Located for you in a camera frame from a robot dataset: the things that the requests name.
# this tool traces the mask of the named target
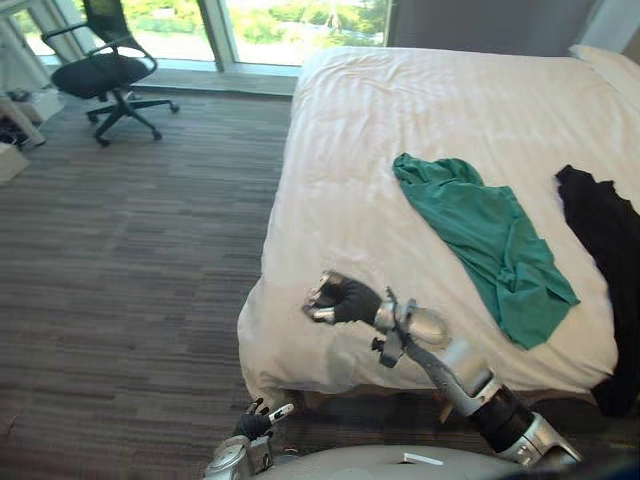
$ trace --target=black office chair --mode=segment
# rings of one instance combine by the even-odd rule
[[[131,35],[120,0],[84,0],[84,10],[87,15],[86,22],[45,33],[42,40],[55,50],[49,42],[52,37],[87,27],[105,44],[86,52],[86,58],[63,65],[53,73],[51,80],[63,92],[80,98],[98,97],[100,101],[106,102],[107,93],[111,92],[116,99],[115,104],[87,112],[92,123],[98,122],[98,115],[109,114],[94,134],[100,145],[106,147],[111,143],[103,138],[102,134],[124,115],[148,126],[153,137],[160,140],[162,134],[136,110],[155,105],[169,105],[175,113],[180,109],[179,105],[166,99],[128,100],[121,92],[122,89],[128,89],[132,83],[151,75],[158,68],[158,62]],[[120,47],[132,48],[143,53],[144,57],[151,61],[151,68],[140,59],[121,55],[118,50]]]

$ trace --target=black cylinder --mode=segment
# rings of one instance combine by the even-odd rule
[[[500,453],[513,445],[534,420],[533,413],[503,386],[496,394],[475,411],[469,420],[491,446]]]

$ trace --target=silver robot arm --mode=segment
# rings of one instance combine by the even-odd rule
[[[380,352],[380,363],[393,368],[406,353],[455,409],[471,420],[499,457],[526,467],[581,460],[544,417],[531,412],[503,385],[466,339],[451,335],[436,312],[418,307],[413,299],[401,305],[390,289],[387,293],[388,300],[382,301],[366,285],[330,271],[303,311],[317,322],[371,324],[385,336],[371,345]]]
[[[294,407],[287,404],[268,414],[268,408],[257,411],[261,403],[261,398],[253,402],[240,417],[234,436],[218,445],[213,460],[203,472],[205,480],[250,478],[273,465],[267,430],[293,412]]]

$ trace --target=chair backrest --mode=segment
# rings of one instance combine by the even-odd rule
[[[83,0],[87,26],[105,43],[131,36],[120,0]],[[122,42],[123,47],[139,48],[133,39]]]

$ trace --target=white bedsheet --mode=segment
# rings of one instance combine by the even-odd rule
[[[513,389],[581,392],[611,373],[606,283],[565,223],[554,175],[570,163],[613,179],[640,206],[640,103],[628,88],[640,67],[594,49],[574,54],[586,59],[340,48],[304,67],[262,277],[238,323],[252,395],[430,386],[406,358],[379,365],[368,326],[303,316],[328,268],[438,310]],[[391,171],[402,152],[462,158],[487,185],[512,187],[581,300],[548,342],[525,351],[501,333],[460,261],[404,198]]]

